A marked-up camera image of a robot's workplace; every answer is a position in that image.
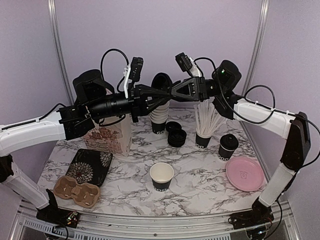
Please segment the black coffee cup lid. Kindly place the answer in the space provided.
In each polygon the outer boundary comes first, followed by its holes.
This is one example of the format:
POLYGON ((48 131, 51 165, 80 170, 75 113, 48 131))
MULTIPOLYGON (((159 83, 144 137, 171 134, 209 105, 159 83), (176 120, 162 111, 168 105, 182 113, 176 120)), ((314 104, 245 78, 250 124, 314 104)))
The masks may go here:
POLYGON ((239 146, 238 139, 233 134, 225 134, 220 138, 220 145, 229 151, 234 151, 239 146))

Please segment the black takeout coffee cup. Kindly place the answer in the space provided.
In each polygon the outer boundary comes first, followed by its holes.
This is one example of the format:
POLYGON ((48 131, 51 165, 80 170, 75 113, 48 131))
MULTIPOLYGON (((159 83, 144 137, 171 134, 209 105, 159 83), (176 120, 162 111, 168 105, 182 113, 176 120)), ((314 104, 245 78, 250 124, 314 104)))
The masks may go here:
POLYGON ((220 146, 218 149, 218 158, 223 162, 227 162, 233 156, 234 152, 234 149, 225 149, 222 146, 220 146))
POLYGON ((150 168, 149 175, 154 189, 158 192, 165 192, 170 187, 175 171, 170 164, 158 162, 150 168))

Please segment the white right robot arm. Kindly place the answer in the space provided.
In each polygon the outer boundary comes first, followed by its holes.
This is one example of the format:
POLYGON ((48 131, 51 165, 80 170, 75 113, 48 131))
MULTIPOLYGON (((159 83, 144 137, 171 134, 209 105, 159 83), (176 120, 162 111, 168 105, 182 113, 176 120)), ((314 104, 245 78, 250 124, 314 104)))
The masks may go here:
POLYGON ((176 56, 177 64, 189 78, 175 83, 170 90, 171 98, 177 102, 202 102, 214 98, 213 105, 224 118, 258 125, 286 140, 280 164, 248 212, 247 219, 258 224, 267 216, 267 209, 295 179, 304 167, 311 148, 309 122, 306 114, 278 110, 237 95, 233 89, 242 75, 238 67, 223 60, 213 68, 210 79, 203 76, 195 61, 187 55, 176 56))

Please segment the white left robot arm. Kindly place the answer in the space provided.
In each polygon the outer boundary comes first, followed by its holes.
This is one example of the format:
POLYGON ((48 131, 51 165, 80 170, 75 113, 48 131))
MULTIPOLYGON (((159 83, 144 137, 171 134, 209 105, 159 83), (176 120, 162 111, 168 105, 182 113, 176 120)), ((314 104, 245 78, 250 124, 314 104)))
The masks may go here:
POLYGON ((100 70, 92 69, 73 80, 76 101, 71 106, 57 104, 47 114, 24 122, 0 127, 0 182, 31 202, 39 212, 58 223, 63 211, 56 198, 31 180, 14 162, 12 153, 42 143, 73 140, 83 137, 96 124, 108 117, 130 114, 134 121, 146 116, 171 99, 171 85, 151 87, 135 85, 136 73, 129 87, 120 93, 108 94, 113 87, 100 70))

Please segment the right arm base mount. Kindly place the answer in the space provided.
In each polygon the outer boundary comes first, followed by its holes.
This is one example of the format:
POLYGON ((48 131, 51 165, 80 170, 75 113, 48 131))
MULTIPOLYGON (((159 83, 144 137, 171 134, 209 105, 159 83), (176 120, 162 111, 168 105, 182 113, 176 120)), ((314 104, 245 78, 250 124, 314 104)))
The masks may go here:
POLYGON ((228 223, 234 230, 253 227, 265 223, 271 223, 274 220, 271 207, 266 207, 257 198, 250 210, 232 213, 229 216, 228 223))

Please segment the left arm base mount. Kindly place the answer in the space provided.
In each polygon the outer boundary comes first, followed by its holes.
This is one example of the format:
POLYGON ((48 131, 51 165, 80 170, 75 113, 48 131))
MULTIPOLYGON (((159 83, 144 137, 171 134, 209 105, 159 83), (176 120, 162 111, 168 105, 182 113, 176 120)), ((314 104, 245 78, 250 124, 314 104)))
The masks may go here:
POLYGON ((37 209, 36 218, 60 227, 76 228, 78 226, 80 214, 77 211, 61 209, 58 207, 54 193, 46 189, 49 205, 43 209, 37 209))

